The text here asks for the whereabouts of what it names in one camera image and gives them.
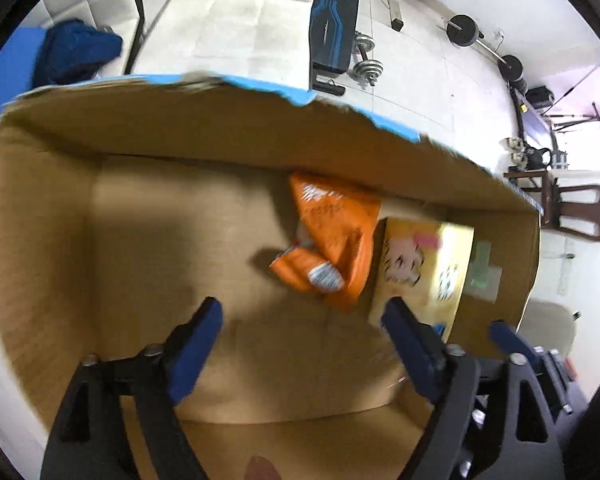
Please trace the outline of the right white padded chair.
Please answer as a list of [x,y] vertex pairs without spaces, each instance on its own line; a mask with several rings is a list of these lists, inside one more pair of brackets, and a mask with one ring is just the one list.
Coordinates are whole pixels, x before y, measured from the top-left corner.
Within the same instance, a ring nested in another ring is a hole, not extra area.
[[310,85],[313,0],[169,0],[140,48],[139,75],[209,72]]

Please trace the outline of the dark blue cloth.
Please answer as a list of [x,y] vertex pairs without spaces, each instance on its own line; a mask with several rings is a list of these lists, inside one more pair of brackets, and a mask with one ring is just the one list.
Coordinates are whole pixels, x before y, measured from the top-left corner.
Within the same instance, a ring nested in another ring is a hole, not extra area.
[[96,29],[78,18],[46,30],[38,49],[31,88],[63,86],[92,79],[122,53],[123,39],[106,29]]

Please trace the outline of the left white padded chair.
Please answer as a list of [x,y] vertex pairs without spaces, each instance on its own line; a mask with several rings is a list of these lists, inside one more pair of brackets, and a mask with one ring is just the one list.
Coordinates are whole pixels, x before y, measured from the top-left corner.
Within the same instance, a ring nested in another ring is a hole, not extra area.
[[122,38],[121,53],[98,74],[101,77],[123,75],[140,24],[140,0],[40,0],[20,24],[50,28],[70,18],[114,32]]

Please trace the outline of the open cardboard box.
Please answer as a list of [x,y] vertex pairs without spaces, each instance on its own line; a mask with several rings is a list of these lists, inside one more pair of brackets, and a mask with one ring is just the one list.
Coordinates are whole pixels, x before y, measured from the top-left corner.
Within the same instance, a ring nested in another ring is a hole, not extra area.
[[166,339],[204,298],[223,327],[176,411],[208,475],[268,458],[286,479],[394,479],[419,432],[403,368],[368,322],[296,292],[271,261],[297,232],[294,170],[371,188],[381,217],[470,226],[501,270],[466,296],[449,338],[494,356],[539,264],[538,210],[471,160],[384,122],[257,84],[118,79],[48,87],[0,115],[0,445],[40,474],[79,362]]

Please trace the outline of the black blue weight bench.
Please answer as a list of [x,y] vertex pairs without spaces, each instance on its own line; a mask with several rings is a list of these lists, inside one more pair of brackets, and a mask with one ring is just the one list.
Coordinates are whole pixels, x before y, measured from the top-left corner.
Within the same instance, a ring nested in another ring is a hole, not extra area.
[[318,76],[347,73],[353,50],[358,0],[313,0],[309,42],[311,88],[331,96],[343,96],[346,89]]

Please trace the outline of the small dumbbell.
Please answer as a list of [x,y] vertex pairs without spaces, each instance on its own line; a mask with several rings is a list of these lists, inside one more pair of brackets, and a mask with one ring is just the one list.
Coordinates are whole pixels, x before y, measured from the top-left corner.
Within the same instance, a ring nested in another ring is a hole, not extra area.
[[384,72],[384,66],[380,61],[370,58],[370,52],[375,49],[375,40],[371,36],[354,33],[352,53],[357,54],[360,59],[351,68],[353,76],[358,81],[364,82],[371,87],[375,87],[378,79]]

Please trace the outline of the floor barbell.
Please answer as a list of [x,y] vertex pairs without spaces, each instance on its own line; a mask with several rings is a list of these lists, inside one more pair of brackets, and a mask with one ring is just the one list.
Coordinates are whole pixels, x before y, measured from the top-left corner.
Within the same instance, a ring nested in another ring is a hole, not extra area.
[[445,24],[445,33],[448,39],[457,47],[468,48],[475,44],[486,53],[489,53],[496,62],[501,76],[507,82],[524,79],[524,66],[519,58],[512,54],[501,55],[486,44],[483,33],[477,22],[466,14],[456,14]]

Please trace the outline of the blue foam mat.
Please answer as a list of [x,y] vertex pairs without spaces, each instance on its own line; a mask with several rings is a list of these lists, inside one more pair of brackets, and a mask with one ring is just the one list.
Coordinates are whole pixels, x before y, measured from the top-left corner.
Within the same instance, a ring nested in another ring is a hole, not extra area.
[[2,106],[31,89],[34,64],[46,30],[18,27],[0,51],[0,113]]

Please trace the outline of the white padded chair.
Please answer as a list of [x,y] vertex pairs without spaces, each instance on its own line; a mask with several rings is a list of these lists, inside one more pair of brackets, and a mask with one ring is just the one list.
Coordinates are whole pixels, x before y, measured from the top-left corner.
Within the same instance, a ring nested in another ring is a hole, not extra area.
[[310,85],[313,0],[169,0],[140,48],[139,75],[209,72]]
[[40,0],[20,24],[50,28],[70,18],[114,32],[122,38],[121,53],[98,74],[101,77],[123,75],[140,24],[140,0]]

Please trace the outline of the orange snack packet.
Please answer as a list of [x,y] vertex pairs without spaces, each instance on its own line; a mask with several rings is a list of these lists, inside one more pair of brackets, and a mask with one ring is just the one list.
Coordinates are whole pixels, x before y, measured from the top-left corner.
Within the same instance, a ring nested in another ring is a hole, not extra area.
[[322,296],[350,313],[370,276],[381,198],[343,180],[294,172],[289,177],[299,223],[270,269],[286,285]]

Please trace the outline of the black speaker box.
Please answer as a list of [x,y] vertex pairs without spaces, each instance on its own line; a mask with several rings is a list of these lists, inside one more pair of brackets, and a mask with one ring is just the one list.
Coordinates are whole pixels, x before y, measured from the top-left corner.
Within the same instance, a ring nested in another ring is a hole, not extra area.
[[555,103],[555,95],[547,86],[530,88],[526,92],[526,99],[535,110],[546,110]]

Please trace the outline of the dark wooden chair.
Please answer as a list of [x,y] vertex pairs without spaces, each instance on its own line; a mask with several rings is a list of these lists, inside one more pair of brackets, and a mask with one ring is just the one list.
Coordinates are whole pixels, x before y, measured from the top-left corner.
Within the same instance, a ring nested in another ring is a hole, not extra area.
[[[541,228],[600,243],[600,185],[581,184],[561,186],[558,177],[544,170],[507,171],[503,177],[522,192],[540,196]],[[567,200],[567,194],[593,193],[592,202]],[[566,226],[564,220],[589,224],[593,232]]]

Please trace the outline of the grey plastic chair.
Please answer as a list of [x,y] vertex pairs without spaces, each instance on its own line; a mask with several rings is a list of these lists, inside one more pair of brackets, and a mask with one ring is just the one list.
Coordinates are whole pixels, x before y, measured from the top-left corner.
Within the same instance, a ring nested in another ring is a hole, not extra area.
[[564,306],[533,298],[528,301],[518,326],[518,334],[528,344],[557,350],[563,358],[569,356],[576,330],[576,319]]

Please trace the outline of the yellow tissue pack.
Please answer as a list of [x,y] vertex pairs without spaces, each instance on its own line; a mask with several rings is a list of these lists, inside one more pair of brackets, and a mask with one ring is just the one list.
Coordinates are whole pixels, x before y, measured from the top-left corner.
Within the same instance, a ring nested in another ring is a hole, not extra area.
[[471,255],[474,229],[459,224],[386,219],[372,306],[378,327],[387,301],[400,297],[442,340],[450,336]]

